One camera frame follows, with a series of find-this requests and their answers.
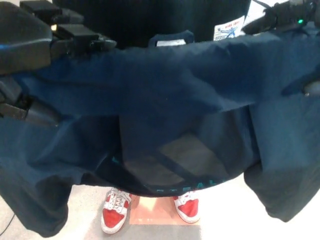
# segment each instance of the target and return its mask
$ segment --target shoe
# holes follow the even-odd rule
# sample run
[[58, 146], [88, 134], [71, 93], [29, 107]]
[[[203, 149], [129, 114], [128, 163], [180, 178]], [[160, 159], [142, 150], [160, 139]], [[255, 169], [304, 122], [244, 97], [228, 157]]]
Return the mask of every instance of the shoe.
[[101, 216], [101, 228], [106, 234], [115, 234], [124, 225], [131, 196], [117, 188], [112, 188], [107, 193]]
[[180, 218], [188, 224], [194, 224], [200, 220], [198, 211], [199, 198], [196, 192], [190, 191], [182, 196], [173, 197], [175, 209]]

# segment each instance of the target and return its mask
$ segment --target printed label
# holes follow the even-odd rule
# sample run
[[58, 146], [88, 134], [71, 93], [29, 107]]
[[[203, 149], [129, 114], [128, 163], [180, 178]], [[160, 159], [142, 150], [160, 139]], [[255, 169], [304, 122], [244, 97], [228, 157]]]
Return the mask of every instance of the printed label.
[[185, 45], [186, 41], [184, 39], [177, 39], [177, 40], [169, 40], [169, 41], [158, 41], [156, 43], [157, 47], [167, 47], [167, 46], [179, 46]]
[[213, 41], [238, 37], [241, 35], [241, 29], [244, 26], [244, 23], [245, 16], [242, 16], [236, 20], [215, 26]]

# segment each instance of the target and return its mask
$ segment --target white label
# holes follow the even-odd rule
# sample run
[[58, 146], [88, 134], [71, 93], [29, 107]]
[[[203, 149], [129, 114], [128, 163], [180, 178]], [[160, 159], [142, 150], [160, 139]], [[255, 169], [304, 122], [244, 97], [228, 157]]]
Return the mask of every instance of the white label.
[[215, 26], [213, 41], [238, 37], [241, 34], [244, 23], [245, 16], [242, 16], [236, 20]]
[[156, 43], [157, 47], [167, 47], [167, 46], [179, 46], [185, 45], [186, 41], [184, 39], [170, 40], [170, 41], [158, 41]]

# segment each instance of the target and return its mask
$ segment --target person's foot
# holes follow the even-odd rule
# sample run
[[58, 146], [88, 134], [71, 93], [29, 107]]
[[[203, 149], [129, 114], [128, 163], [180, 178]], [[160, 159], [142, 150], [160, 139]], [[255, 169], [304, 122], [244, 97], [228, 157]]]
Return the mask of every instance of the person's foot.
[[124, 225], [131, 196], [117, 188], [107, 193], [101, 216], [101, 228], [106, 234], [115, 234]]
[[173, 200], [176, 211], [183, 221], [188, 224], [194, 224], [199, 221], [199, 198], [196, 192], [190, 191], [182, 196], [174, 196]]

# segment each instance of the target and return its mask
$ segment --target navy blue cloth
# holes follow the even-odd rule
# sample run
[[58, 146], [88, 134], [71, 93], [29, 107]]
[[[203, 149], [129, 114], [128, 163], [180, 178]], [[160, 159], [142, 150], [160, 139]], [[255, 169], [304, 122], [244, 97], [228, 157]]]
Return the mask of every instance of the navy blue cloth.
[[164, 197], [244, 172], [267, 212], [289, 221], [320, 187], [320, 102], [303, 94], [320, 77], [320, 39], [305, 31], [114, 50], [15, 74], [63, 121], [1, 119], [1, 196], [50, 237], [72, 185]]

